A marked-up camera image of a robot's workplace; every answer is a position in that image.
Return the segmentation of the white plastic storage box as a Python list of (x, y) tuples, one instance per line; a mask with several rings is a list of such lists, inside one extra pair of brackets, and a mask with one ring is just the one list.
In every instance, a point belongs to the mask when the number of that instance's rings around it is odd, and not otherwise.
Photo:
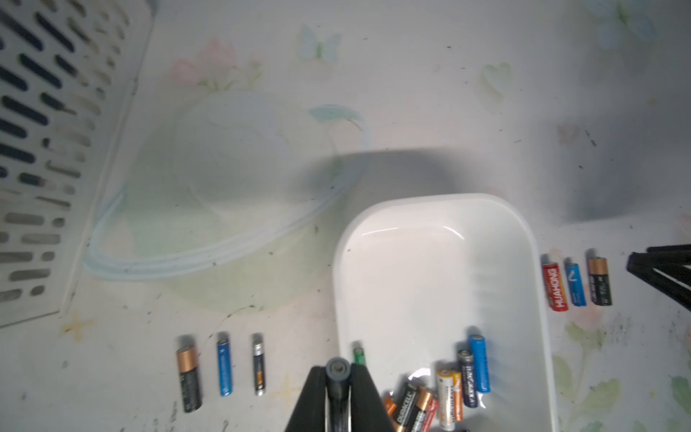
[(489, 194), (378, 203), (338, 242), (333, 284), (340, 355), (355, 345), (378, 391), (455, 361), (485, 338), (491, 390), (472, 431), (559, 428), (545, 290), (525, 219)]

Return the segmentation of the black copper battery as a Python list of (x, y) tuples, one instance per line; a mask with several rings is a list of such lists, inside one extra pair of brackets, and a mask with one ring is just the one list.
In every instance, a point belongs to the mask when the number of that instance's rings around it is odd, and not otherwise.
[(176, 351), (182, 403), (185, 413), (199, 410), (203, 405), (201, 382), (198, 373), (197, 352), (194, 345)]
[(612, 306), (613, 297), (609, 281), (608, 261), (604, 257), (590, 257), (588, 259), (588, 279), (590, 279), (590, 295), (593, 304)]

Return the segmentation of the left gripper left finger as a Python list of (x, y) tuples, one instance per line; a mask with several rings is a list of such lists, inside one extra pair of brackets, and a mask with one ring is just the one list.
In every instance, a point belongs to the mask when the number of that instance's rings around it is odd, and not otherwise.
[(285, 432), (326, 431), (327, 374), (323, 366), (314, 366), (302, 387)]

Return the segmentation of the small blue battery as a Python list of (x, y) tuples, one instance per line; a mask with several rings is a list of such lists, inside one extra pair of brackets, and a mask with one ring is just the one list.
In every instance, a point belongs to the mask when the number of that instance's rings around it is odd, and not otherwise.
[(217, 341), (217, 360), (220, 395), (228, 397), (233, 392), (232, 361), (228, 338), (222, 337)]

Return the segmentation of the dark grey battery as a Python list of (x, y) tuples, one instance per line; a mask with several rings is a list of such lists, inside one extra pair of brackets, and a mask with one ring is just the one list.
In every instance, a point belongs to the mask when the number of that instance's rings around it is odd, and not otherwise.
[(351, 364), (345, 358), (331, 358), (326, 365), (326, 377), (329, 431), (349, 432)]

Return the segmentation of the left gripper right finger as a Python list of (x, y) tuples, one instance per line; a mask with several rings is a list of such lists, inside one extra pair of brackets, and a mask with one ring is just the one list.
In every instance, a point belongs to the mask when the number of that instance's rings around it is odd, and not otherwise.
[(394, 430), (374, 380), (364, 365), (351, 365), (350, 406), (353, 432)]

